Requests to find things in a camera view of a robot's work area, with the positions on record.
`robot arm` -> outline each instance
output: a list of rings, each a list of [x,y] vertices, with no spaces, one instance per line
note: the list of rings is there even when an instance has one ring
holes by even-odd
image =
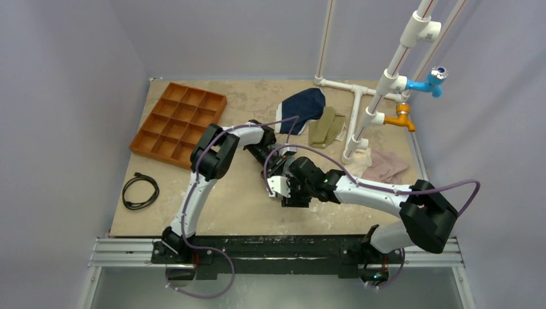
[[[382,253],[417,245],[425,251],[442,253],[457,220],[457,210],[440,194],[403,196],[356,185],[343,171],[322,172],[306,157],[290,165],[289,177],[272,177],[269,184],[285,197],[310,196],[321,201],[363,205],[387,212],[401,221],[373,227],[367,237],[370,245]],[[359,183],[394,191],[424,191],[434,187],[424,180],[414,185],[389,185],[354,177]]]
[[[253,125],[256,123],[247,122],[246,124]],[[273,139],[275,137],[272,129],[271,132],[269,132],[269,127],[262,128],[249,126],[234,130],[218,140],[217,145],[220,146],[220,150],[216,152],[215,150],[210,149],[207,153],[208,155],[204,158],[200,166],[200,170],[196,171],[195,164],[197,163],[197,159],[209,145],[208,142],[210,142],[225,129],[228,128],[210,125],[203,134],[203,138],[199,141],[199,144],[195,147],[191,154],[192,172],[190,175],[189,185],[186,190],[186,195],[182,200],[182,204],[180,205],[180,209],[178,210],[176,217],[174,217],[174,220],[171,222],[171,230],[178,236],[182,235],[182,216],[185,216],[184,232],[186,237],[190,238],[191,236],[195,235],[197,221],[199,219],[199,215],[201,214],[201,210],[205,205],[205,201],[207,200],[209,193],[216,182],[227,172],[227,169],[231,164],[231,160],[233,159],[233,152],[235,149],[248,145],[259,144],[262,141],[262,138],[265,136],[270,138],[272,135]],[[193,189],[192,194],[188,194],[196,182],[197,185]]]
[[[224,134],[216,143],[218,151],[210,149],[203,157],[199,171],[196,163],[209,143],[223,131],[222,127],[211,124],[203,134],[191,155],[192,174],[187,194],[178,214],[163,235],[162,242],[177,254],[181,254],[184,234],[190,239],[195,235],[197,221],[212,187],[225,176],[236,148],[245,147],[263,164],[276,143],[269,127],[244,127]],[[311,198],[334,203],[365,205],[387,212],[402,221],[384,227],[373,227],[366,235],[369,244],[382,253],[396,248],[417,245],[432,253],[441,253],[450,237],[457,220],[457,212],[439,193],[421,196],[399,196],[390,192],[367,189],[354,184],[343,171],[322,172],[306,157],[290,164],[288,174],[282,173],[284,154],[276,154],[267,167],[268,183],[282,196],[283,207],[308,207]],[[433,189],[432,185],[418,180],[415,185],[388,185],[357,178],[359,182],[396,189],[399,191],[423,191]]]

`white wall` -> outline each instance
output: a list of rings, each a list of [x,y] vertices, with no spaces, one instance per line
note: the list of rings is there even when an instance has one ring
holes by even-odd
[[[450,72],[444,96],[411,102],[432,181],[482,181],[457,227],[477,308],[546,302],[544,12],[542,0],[469,1],[435,59]],[[469,191],[446,196],[460,207]]]
[[[75,308],[147,79],[110,3],[0,2],[0,308]]]
[[[326,0],[112,0],[149,76],[312,78]]]
[[[340,0],[335,6],[332,36],[328,45],[325,77],[379,79],[398,45],[400,36],[420,0]],[[446,9],[456,0],[439,1],[432,20],[443,22]],[[412,76],[415,63],[430,43],[418,42],[410,50],[400,74]]]
[[[327,0],[112,0],[148,75],[312,79]],[[433,14],[440,20],[445,7]],[[420,0],[337,1],[325,76],[378,79]],[[407,72],[428,43],[408,56]]]

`black cable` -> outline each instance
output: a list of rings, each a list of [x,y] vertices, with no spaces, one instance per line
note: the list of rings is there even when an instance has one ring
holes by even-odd
[[[143,201],[141,203],[133,203],[133,202],[127,201],[125,199],[125,192],[127,191],[130,185],[140,180],[149,182],[154,187],[154,193],[152,194],[152,196],[150,196],[150,198],[147,201]],[[155,200],[157,200],[158,196],[159,196],[159,187],[157,186],[157,182],[152,177],[146,176],[140,173],[135,173],[135,177],[129,179],[129,181],[123,186],[123,191],[121,193],[123,205],[125,206],[125,208],[129,209],[130,211],[137,211],[137,210],[144,209],[150,206]]]

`pink cloth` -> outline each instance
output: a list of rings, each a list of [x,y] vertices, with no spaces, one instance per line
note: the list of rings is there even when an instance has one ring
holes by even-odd
[[[382,152],[372,149],[371,158],[372,165],[362,173],[362,178],[374,182],[401,184],[400,173],[410,167],[390,151]]]

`olive green cloth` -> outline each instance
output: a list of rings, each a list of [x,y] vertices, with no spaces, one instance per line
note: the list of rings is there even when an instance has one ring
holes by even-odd
[[[309,124],[309,145],[314,148],[328,147],[343,130],[345,116],[326,106],[322,117]]]

